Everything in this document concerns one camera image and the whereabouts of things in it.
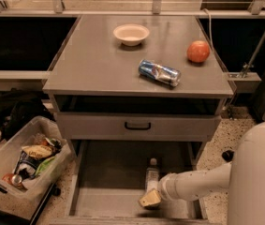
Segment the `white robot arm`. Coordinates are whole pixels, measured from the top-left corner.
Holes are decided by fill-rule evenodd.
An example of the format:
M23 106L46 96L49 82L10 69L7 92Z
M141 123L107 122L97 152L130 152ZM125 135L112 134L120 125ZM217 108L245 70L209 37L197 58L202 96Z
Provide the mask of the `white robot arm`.
M265 122L242 136L231 162L211 170L169 173L146 184L149 189L139 199L142 207L226 191L227 225L265 225Z

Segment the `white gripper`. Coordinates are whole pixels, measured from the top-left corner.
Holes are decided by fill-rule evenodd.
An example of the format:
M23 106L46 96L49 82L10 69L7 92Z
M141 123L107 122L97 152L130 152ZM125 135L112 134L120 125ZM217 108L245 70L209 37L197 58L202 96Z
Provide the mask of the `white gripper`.
M178 178L178 173L168 173L163 176L158 182L158 191L153 188L146 192L139 199L140 206L144 208L157 207L161 203L161 198L165 201L180 200L182 197L178 193L176 182Z

